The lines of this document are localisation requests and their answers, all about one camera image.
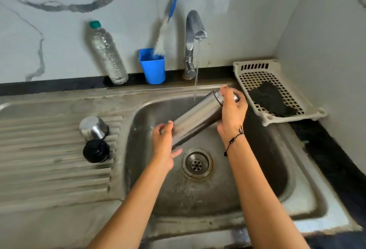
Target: black bottle lid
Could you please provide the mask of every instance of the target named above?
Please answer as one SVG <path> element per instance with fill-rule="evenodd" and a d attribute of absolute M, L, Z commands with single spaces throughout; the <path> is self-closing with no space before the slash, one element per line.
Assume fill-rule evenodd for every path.
<path fill-rule="evenodd" d="M 106 161 L 109 157 L 109 145 L 102 139 L 89 140 L 84 147 L 83 155 L 91 163 Z"/>

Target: faucet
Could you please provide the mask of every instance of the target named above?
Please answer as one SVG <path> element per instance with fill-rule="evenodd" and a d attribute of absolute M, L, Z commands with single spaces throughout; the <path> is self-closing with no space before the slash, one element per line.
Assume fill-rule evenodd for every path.
<path fill-rule="evenodd" d="M 185 22 L 185 71 L 184 78 L 191 80 L 196 76 L 193 65 L 193 45 L 194 39 L 206 39 L 207 33 L 201 18 L 196 10 L 191 10 Z"/>

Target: forearm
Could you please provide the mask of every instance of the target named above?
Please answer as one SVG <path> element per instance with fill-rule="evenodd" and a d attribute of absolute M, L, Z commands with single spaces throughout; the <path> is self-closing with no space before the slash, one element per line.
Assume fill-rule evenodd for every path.
<path fill-rule="evenodd" d="M 167 172 L 160 163 L 150 163 L 88 249 L 138 248 Z"/>
<path fill-rule="evenodd" d="M 256 249 L 308 249 L 269 186 L 244 135 L 230 145 L 228 158 L 253 246 Z"/>

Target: plastic water bottle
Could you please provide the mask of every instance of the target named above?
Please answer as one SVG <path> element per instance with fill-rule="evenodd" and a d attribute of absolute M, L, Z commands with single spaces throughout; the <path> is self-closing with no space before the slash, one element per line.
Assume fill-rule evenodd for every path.
<path fill-rule="evenodd" d="M 114 84 L 125 83 L 128 80 L 128 74 L 112 36 L 101 27 L 98 20 L 91 21 L 89 25 L 94 29 L 91 43 L 101 59 L 108 76 Z"/>

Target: sink drain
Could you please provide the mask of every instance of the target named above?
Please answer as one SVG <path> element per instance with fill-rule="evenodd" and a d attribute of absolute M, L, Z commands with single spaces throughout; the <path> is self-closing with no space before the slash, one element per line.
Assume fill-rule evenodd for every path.
<path fill-rule="evenodd" d="M 183 155 L 182 167 L 184 172 L 191 178 L 202 179 L 212 171 L 212 157 L 205 150 L 192 148 Z"/>

